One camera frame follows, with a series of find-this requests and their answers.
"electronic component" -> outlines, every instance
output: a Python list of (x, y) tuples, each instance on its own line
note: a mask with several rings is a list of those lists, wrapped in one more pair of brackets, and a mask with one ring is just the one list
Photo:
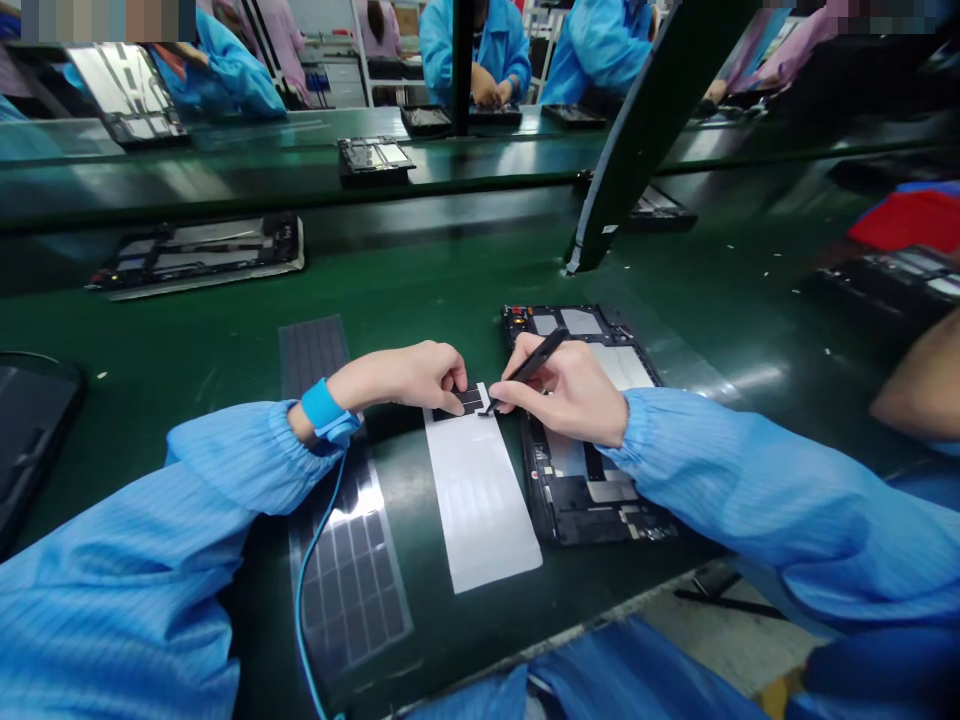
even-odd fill
[(470, 106), (470, 125), (502, 125), (503, 127), (520, 127), (523, 113), (516, 105), (504, 105), (498, 108)]
[(87, 284), (111, 300), (302, 270), (303, 224), (292, 213), (206, 225), (161, 225), (121, 240)]
[(627, 232), (687, 232), (696, 224), (695, 213), (648, 185), (622, 229)]
[(900, 355), (960, 305), (960, 272), (946, 256), (915, 245), (821, 268), (799, 291), (824, 301), (830, 314), (846, 314), (851, 325), (870, 330)]
[(544, 105), (540, 114), (565, 130), (599, 130), (607, 121), (579, 105)]
[(92, 43), (66, 48), (110, 137), (126, 150), (189, 143), (146, 48)]
[[(511, 349), (521, 332), (547, 336), (565, 329), (589, 345), (619, 390), (663, 384), (614, 308), (507, 305), (502, 318)], [(542, 541), (581, 545), (679, 536), (679, 521), (640, 496), (632, 479), (591, 443), (559, 435), (529, 413), (520, 423), (528, 509)]]
[(404, 185), (409, 182), (407, 171), (416, 167), (397, 141), (388, 135), (339, 140), (337, 144), (340, 183), (344, 188)]
[(410, 137), (439, 137), (453, 128), (442, 105), (404, 105), (400, 119)]

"circuit board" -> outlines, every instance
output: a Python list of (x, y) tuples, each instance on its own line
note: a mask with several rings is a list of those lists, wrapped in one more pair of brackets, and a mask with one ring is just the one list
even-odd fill
[[(614, 309), (597, 305), (518, 306), (502, 311), (508, 345), (522, 332), (564, 327), (586, 342), (618, 390), (662, 386), (631, 329)], [(639, 495), (633, 480), (591, 443), (555, 433), (529, 413), (521, 418), (527, 502), (541, 541), (560, 545), (664, 542), (679, 524)]]

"green workbench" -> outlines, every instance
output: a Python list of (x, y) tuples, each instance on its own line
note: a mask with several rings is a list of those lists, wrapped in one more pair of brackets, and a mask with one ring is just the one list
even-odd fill
[[(760, 411), (885, 476), (921, 462), (918, 444), (866, 415), (896, 358), (792, 292), (872, 202), (824, 180), (832, 162), (662, 178), (700, 214), (694, 230), (621, 236), (599, 270), (573, 278), (560, 255), (580, 203), (566, 187), (305, 210), (304, 272), (132, 303), (79, 289), (112, 231), (0, 243), (5, 347), (75, 362), (90, 383), (19, 547), (160, 467), (168, 428), (277, 399), (277, 328), (331, 314), (353, 356), (445, 340), (491, 382), (506, 359), (502, 304), (613, 302), (668, 384)], [(519, 472), (516, 419), (499, 422)], [(437, 693), (718, 552), (545, 547), (542, 568), (454, 596), (420, 412), (375, 409), (368, 426), (414, 631), (325, 683), (328, 708), (351, 718)], [(311, 717), (285, 520), (258, 520), (245, 557), (222, 598), (242, 668), (236, 715)]]
[[(283, 121), (197, 125), (193, 146), (133, 154), (109, 148), (98, 121), (0, 124), (0, 150), (38, 148), (28, 162), (0, 162), (0, 230), (35, 233), (211, 213), (268, 212), (506, 190), (570, 182), (593, 169), (606, 131), (564, 132), (523, 107), (519, 129), (478, 128), (471, 138), (410, 140), (397, 108), (293, 113)], [(864, 119), (794, 125), (769, 118), (688, 124), (661, 174), (761, 162), (941, 148), (955, 144), (958, 115), (916, 122)], [(408, 185), (344, 191), (336, 140), (394, 135), (417, 164)], [(63, 153), (63, 157), (51, 157)]]

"black tray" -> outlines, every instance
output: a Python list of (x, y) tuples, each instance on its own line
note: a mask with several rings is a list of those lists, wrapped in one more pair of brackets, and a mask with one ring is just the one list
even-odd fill
[(514, 105), (507, 105), (502, 108), (484, 108), (477, 105), (470, 106), (470, 125), (520, 127), (522, 121), (523, 113)]
[(564, 130), (597, 130), (607, 121), (579, 105), (544, 105), (540, 111)]
[[(439, 113), (444, 122), (424, 124), (422, 115), (425, 113)], [(400, 108), (400, 119), (403, 120), (403, 126), (410, 137), (437, 137), (446, 135), (453, 129), (453, 123), (450, 122), (450, 116), (443, 105), (404, 105)]]

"blue cleanroom suit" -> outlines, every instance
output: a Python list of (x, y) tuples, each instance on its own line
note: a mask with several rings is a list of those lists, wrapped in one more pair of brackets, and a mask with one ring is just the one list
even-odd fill
[(186, 80), (181, 80), (152, 52), (177, 108), (190, 108), (207, 117), (235, 113), (251, 118), (284, 117), (287, 109), (267, 68), (220, 22), (199, 8), (196, 14), (200, 49), (210, 58), (209, 68), (188, 64)]
[[(788, 717), (941, 717), (960, 677), (960, 514), (759, 415), (680, 390), (626, 396), (624, 445), (601, 451), (692, 528), (776, 568), (797, 603), (844, 633), (813, 653)], [(308, 452), (291, 404), (174, 428), (164, 468), (0, 566), (0, 717), (231, 713), (240, 667), (216, 594), (257, 514), (292, 511), (341, 452)], [(519, 719), (528, 674), (570, 720), (762, 717), (637, 620), (419, 713)]]
[[(430, 102), (450, 105), (453, 82), (453, 0), (433, 0), (420, 14), (420, 55)], [(513, 101), (522, 102), (530, 88), (530, 42), (520, 11), (510, 0), (490, 0), (479, 52), (473, 60), (497, 83), (517, 76)]]
[(590, 85), (626, 95), (650, 54), (652, 16), (642, 0), (577, 0), (560, 31), (540, 102), (574, 105)]

